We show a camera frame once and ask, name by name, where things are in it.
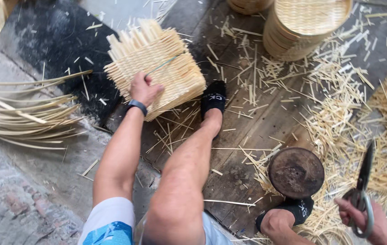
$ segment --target round stool top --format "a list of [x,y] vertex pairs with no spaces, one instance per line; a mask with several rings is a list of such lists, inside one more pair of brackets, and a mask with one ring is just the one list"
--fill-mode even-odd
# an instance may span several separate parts
[[324,183],[325,171],[319,158],[300,147],[279,151],[270,161],[269,179],[273,187],[286,197],[307,198]]

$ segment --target scissor blade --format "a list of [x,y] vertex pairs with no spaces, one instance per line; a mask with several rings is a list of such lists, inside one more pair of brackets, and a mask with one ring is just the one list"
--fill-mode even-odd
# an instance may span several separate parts
[[375,151],[375,143],[370,140],[367,146],[367,152],[361,164],[360,175],[358,176],[357,189],[365,191],[369,183],[370,170],[372,169],[373,153]]

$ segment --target wristwatch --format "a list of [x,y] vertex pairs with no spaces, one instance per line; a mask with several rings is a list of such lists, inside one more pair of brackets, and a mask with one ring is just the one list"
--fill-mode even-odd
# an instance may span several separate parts
[[127,106],[127,109],[125,111],[127,112],[130,108],[132,108],[134,106],[139,108],[139,109],[141,109],[144,116],[146,116],[148,114],[146,106],[144,104],[142,104],[141,102],[135,100],[135,99],[130,100],[130,102],[129,102],[128,106]]

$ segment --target person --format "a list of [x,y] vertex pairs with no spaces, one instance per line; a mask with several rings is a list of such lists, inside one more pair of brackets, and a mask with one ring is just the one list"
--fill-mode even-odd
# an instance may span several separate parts
[[[132,98],[124,120],[107,145],[93,185],[93,209],[83,227],[79,245],[133,244],[135,217],[131,195],[139,163],[141,131],[145,108],[164,90],[151,85],[152,79],[139,72],[131,82]],[[223,81],[210,84],[201,97],[200,129],[194,132],[172,154],[162,171],[156,193],[150,201],[142,245],[230,245],[203,213],[202,187],[210,170],[212,141],[217,137],[223,119],[226,87]],[[364,228],[364,215],[345,200],[336,200],[343,223],[352,217]],[[313,209],[311,198],[287,200],[264,212],[257,220],[259,231],[277,245],[313,244],[291,230],[303,223]],[[387,219],[374,203],[375,227],[369,240],[387,245]]]

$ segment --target knee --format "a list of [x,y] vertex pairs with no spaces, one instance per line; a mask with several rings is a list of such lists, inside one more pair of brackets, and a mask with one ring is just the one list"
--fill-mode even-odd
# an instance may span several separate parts
[[201,216],[202,194],[186,192],[174,195],[156,195],[151,199],[148,220],[165,226],[176,226]]
[[261,232],[269,234],[273,231],[292,227],[295,222],[293,214],[284,209],[272,209],[264,216],[261,222]]

